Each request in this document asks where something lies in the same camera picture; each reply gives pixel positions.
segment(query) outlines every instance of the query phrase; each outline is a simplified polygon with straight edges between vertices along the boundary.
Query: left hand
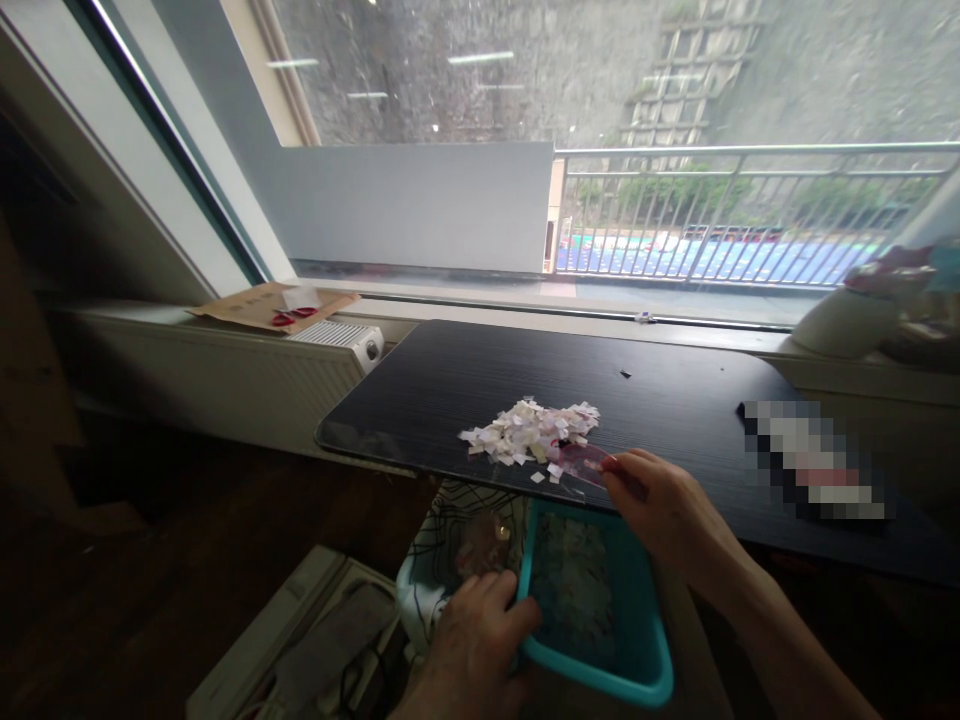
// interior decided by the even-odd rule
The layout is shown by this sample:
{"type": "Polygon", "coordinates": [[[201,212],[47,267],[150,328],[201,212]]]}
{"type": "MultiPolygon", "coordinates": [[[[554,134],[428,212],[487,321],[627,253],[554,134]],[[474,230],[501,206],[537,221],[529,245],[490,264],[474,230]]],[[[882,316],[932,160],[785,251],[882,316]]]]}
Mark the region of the left hand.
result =
{"type": "Polygon", "coordinates": [[[531,597],[507,610],[516,592],[510,570],[464,581],[444,608],[420,677],[407,688],[394,720],[517,717],[529,682],[522,673],[507,673],[542,617],[531,597]]]}

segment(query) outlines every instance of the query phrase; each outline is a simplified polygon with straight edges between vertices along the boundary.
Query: pile of paper pieces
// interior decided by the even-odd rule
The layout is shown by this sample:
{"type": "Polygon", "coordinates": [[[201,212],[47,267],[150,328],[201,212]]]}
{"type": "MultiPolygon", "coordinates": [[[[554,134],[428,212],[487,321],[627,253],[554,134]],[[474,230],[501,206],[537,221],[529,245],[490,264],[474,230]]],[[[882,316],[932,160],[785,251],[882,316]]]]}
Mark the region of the pile of paper pieces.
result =
{"type": "MultiPolygon", "coordinates": [[[[485,428],[464,430],[458,436],[470,443],[468,453],[487,453],[495,462],[504,465],[523,465],[527,461],[547,464],[550,482],[559,483],[563,470],[559,442],[566,440],[587,444],[587,433],[600,424],[600,413],[586,402],[563,410],[545,408],[525,397],[510,410],[501,412],[485,428]]],[[[546,476],[534,473],[530,479],[542,482],[546,476]]]]}

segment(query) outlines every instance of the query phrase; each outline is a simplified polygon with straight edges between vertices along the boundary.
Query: fabric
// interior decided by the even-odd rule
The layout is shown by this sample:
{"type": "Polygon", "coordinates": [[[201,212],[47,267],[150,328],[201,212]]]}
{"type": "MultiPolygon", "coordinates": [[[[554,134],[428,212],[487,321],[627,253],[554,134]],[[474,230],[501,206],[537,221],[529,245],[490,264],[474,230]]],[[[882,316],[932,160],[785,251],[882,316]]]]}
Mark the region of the fabric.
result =
{"type": "Polygon", "coordinates": [[[397,574],[400,620],[416,651],[426,655],[443,608],[460,586],[456,556],[463,530],[478,512],[496,510],[510,530],[507,567],[523,561],[529,498],[458,480],[444,480],[397,574]]]}

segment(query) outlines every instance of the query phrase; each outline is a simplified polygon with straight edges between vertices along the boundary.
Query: hand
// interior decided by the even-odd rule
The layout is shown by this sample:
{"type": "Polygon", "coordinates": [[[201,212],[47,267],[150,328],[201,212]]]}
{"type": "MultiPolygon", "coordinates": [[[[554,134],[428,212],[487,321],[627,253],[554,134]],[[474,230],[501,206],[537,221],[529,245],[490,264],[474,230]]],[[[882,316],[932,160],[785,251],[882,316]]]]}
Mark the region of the hand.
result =
{"type": "Polygon", "coordinates": [[[762,571],[700,483],[646,450],[605,458],[602,465],[610,499],[644,547],[720,612],[733,612],[747,582],[762,571]],[[631,492],[637,481],[646,501],[635,487],[631,492]]]}
{"type": "Polygon", "coordinates": [[[507,677],[517,648],[540,626],[540,608],[517,592],[511,571],[467,578],[443,610],[420,677],[393,714],[410,718],[515,718],[526,676],[507,677]]]}

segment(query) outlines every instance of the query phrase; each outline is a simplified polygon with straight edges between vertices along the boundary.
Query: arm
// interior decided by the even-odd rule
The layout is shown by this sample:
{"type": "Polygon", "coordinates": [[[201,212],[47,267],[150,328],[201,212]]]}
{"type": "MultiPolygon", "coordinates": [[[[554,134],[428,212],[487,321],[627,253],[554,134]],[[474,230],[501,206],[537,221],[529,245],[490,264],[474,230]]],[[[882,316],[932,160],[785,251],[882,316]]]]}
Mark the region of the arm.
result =
{"type": "Polygon", "coordinates": [[[688,472],[644,450],[607,458],[604,470],[641,542],[733,625],[778,718],[879,718],[688,472]],[[646,502],[630,491],[637,480],[646,502]]]}

